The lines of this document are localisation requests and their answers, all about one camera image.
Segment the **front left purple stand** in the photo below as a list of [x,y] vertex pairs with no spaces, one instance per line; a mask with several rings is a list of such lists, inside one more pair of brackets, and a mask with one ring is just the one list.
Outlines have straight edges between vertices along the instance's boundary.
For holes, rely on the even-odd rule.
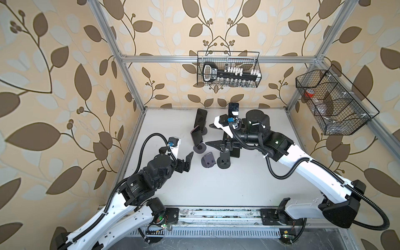
[[207,154],[205,154],[202,158],[201,158],[201,164],[204,168],[211,168],[214,165],[216,165],[216,160],[214,158],[214,155],[212,152],[209,152]]

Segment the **front aluminium rail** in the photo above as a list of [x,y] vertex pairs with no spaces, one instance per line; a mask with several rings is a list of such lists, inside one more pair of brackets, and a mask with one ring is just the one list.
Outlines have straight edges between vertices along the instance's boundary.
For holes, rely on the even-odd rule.
[[123,216],[109,229],[99,233],[100,244],[109,245],[126,236],[146,237],[227,237],[272,238],[296,236],[302,226],[311,229],[334,229],[325,219],[308,219],[302,226],[263,226],[260,209],[274,207],[178,207],[175,225],[150,225],[157,214],[148,206]]

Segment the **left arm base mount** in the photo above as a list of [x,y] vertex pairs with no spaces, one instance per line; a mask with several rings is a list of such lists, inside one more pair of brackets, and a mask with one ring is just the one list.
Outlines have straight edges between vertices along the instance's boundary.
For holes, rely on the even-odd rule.
[[175,225],[179,220],[179,211],[178,207],[167,207],[164,211],[154,216],[150,225]]

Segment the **red capped clear item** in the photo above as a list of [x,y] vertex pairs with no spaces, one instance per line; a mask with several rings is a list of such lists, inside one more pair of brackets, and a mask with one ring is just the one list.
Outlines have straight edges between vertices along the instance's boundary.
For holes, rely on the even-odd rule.
[[315,96],[315,91],[313,89],[306,89],[304,92],[305,100],[312,100]]

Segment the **purple round stand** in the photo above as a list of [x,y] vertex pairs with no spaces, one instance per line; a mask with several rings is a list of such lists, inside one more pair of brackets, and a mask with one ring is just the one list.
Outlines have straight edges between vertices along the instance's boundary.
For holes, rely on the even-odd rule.
[[195,145],[193,147],[193,151],[196,152],[197,154],[203,154],[207,149],[207,146],[204,143],[200,143],[199,145]]

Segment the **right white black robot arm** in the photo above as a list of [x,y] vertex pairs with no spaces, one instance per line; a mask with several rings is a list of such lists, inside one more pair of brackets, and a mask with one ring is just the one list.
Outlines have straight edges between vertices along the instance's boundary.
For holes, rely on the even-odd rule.
[[[364,193],[366,185],[360,180],[351,181],[313,159],[293,140],[270,128],[270,118],[261,110],[253,109],[240,119],[238,111],[217,116],[210,128],[222,130],[224,138],[210,141],[207,145],[222,153],[233,149],[258,151],[266,160],[270,174],[278,180],[286,180],[298,173],[313,184],[323,195],[321,201],[311,199],[306,202],[285,198],[276,210],[278,220],[287,224],[291,220],[324,218],[340,228],[351,225],[384,231],[390,220],[386,213]],[[381,225],[368,225],[356,220],[360,202],[366,202],[382,218]]]

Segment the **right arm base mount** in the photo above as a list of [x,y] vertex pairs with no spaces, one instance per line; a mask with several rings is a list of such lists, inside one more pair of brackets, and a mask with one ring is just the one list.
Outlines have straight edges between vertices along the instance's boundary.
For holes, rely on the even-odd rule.
[[277,211],[276,208],[262,208],[259,211],[263,226],[294,227],[304,224],[303,219],[292,219],[284,211]]

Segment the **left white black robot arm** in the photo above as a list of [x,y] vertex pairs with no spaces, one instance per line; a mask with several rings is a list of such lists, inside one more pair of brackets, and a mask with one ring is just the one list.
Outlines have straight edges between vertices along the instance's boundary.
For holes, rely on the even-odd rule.
[[190,171],[194,153],[179,159],[179,138],[167,139],[160,133],[153,133],[146,141],[155,136],[165,143],[158,155],[144,168],[117,183],[106,205],[83,226],[58,235],[55,240],[58,250],[108,250],[136,231],[150,243],[146,231],[151,226],[157,232],[172,229],[171,224],[178,219],[178,210],[166,209],[154,195],[173,173]]

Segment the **front right black stand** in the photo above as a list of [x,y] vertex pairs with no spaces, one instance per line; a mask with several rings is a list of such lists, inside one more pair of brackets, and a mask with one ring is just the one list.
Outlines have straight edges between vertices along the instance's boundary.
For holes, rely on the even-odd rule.
[[220,152],[220,156],[217,159],[217,165],[220,169],[228,169],[231,166],[230,152]]

